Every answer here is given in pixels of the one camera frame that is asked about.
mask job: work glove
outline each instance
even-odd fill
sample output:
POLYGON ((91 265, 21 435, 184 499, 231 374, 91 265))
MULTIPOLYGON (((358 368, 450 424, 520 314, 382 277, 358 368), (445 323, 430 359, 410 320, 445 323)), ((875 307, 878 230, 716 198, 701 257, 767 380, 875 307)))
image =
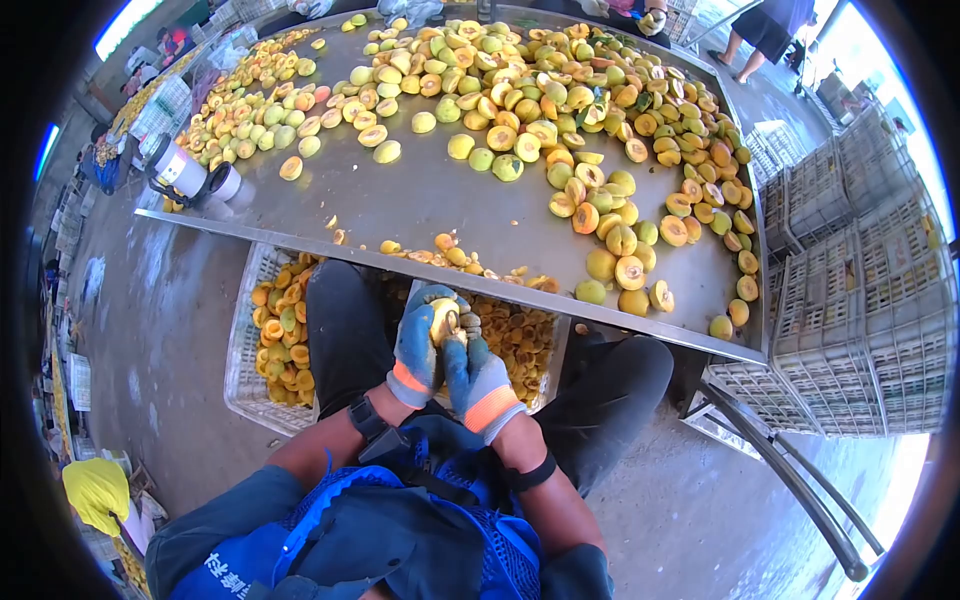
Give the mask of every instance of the work glove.
POLYGON ((636 28, 645 36, 655 36, 663 31, 666 25, 666 12, 660 9, 651 9, 636 22, 636 28))
POLYGON ((608 12, 610 4, 605 2, 605 0, 577 0, 580 3, 580 8, 586 14, 590 16, 602 16, 604 18, 610 18, 610 13, 608 12))
POLYGON ((455 300, 461 313, 470 310, 467 301, 445 285, 425 285, 408 299, 396 332, 396 362, 387 373, 387 387, 396 399, 414 410, 426 406, 444 383, 443 365, 437 361, 437 349, 430 340, 430 302, 440 298, 455 300))
POLYGON ((507 368, 480 337, 480 319, 461 315, 467 344, 454 336, 444 339, 444 372, 453 413, 464 426, 490 445, 500 429, 526 406, 516 399, 507 368))

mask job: person's legs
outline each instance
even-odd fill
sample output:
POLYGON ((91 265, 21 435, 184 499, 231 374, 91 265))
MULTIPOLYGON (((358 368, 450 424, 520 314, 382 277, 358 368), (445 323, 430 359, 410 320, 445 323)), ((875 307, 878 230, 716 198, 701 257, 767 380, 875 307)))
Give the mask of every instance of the person's legs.
POLYGON ((730 30, 730 39, 727 40, 727 51, 723 54, 718 54, 716 59, 724 64, 732 64, 733 57, 736 55, 737 48, 740 47, 740 44, 743 43, 743 37, 740 36, 733 29, 730 30))
POLYGON ((317 265, 310 276, 307 343, 321 419, 383 383, 394 366, 378 286, 378 278, 340 260, 317 265))
POLYGON ((154 519, 153 515, 145 512, 143 515, 136 510, 136 505, 133 504, 133 500, 130 501, 130 513, 127 515, 127 520, 123 521, 121 525, 130 535, 130 539, 133 540, 133 545, 136 546, 136 549, 140 551, 142 556, 147 554, 147 545, 150 543, 150 538, 154 536, 154 519))
POLYGON ((750 77, 754 71, 760 68, 765 60, 766 57, 763 56, 762 52, 759 50, 754 50, 754 53, 751 54, 747 59, 747 63, 743 65, 743 70, 737 73, 734 79, 742 84, 745 84, 747 82, 747 78, 750 77))
POLYGON ((567 350, 564 375, 576 380, 534 415, 557 465, 583 497, 630 448, 673 373, 673 355, 653 338, 590 342, 596 340, 567 350))

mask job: forearm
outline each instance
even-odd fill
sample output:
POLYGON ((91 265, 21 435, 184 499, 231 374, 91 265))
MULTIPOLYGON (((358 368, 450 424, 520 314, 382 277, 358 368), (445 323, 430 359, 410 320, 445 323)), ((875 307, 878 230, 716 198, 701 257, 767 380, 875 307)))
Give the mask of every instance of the forearm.
MULTIPOLYGON (((521 473, 534 470, 546 458, 540 425, 525 414, 507 422, 491 447, 505 468, 521 473)), ((596 517, 559 468, 549 479, 518 496, 523 515, 548 556, 563 554, 582 543, 595 545, 607 554, 596 517)))
MULTIPOLYGON (((369 390, 367 397, 377 415, 390 425, 399 426, 413 413, 385 384, 369 390)), ((330 468, 336 470, 355 462, 366 445, 345 408, 299 432, 267 459, 267 465, 285 468, 297 477, 305 490, 312 490, 327 474, 327 452, 332 459, 330 468)))

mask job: sandal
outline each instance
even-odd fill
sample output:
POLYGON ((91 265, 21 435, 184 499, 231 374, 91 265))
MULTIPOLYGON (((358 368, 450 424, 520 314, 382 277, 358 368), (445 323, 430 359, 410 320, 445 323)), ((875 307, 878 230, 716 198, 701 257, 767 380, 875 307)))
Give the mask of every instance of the sandal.
POLYGON ((729 64, 729 63, 727 63, 727 62, 723 62, 722 60, 720 60, 720 52, 717 51, 717 50, 707 50, 707 56, 709 56, 710 58, 712 58, 714 62, 718 62, 718 63, 720 63, 720 64, 722 64, 722 65, 724 65, 724 66, 727 66, 727 67, 732 66, 731 64, 729 64))

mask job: gray glove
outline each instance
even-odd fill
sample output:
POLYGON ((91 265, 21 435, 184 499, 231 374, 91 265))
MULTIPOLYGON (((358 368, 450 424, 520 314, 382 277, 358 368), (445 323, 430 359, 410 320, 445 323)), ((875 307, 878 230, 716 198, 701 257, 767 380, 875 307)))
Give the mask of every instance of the gray glove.
POLYGON ((666 25, 666 12, 660 9, 651 9, 636 22, 636 28, 645 36, 655 36, 663 31, 664 25, 666 25))

